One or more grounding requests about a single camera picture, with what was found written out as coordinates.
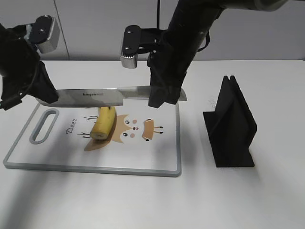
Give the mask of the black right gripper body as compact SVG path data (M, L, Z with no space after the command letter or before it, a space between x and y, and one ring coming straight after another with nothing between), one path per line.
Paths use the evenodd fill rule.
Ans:
M153 95L179 95L191 62L184 48L174 47L173 43L178 37L174 36L172 41L170 38L170 32L162 31L158 49L151 52L148 58Z

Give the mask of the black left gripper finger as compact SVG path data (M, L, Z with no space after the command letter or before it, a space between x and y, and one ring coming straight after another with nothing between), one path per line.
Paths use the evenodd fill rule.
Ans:
M54 103L59 99L59 95L52 84L47 74L45 64L42 61L38 64L38 71L34 75L34 80L30 86L28 95L40 99L48 104Z

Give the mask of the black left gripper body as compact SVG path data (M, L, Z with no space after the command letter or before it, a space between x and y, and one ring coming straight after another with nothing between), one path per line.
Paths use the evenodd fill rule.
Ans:
M0 26L1 105L18 105L28 95L40 57L37 48L25 39L26 24L13 28Z

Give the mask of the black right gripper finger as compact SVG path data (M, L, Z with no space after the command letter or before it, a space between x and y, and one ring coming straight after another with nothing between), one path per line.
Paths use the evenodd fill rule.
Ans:
M167 91L163 87L151 86L148 105L150 107L160 107L167 96Z
M180 98L181 87L167 85L165 87L166 96L164 101L168 104L176 104Z

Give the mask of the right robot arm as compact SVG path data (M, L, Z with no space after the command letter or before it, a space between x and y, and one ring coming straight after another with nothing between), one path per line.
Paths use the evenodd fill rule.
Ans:
M200 49L212 24L225 9L275 11L284 0L180 0L166 30L161 32L158 49L151 52L148 105L176 104L188 67Z

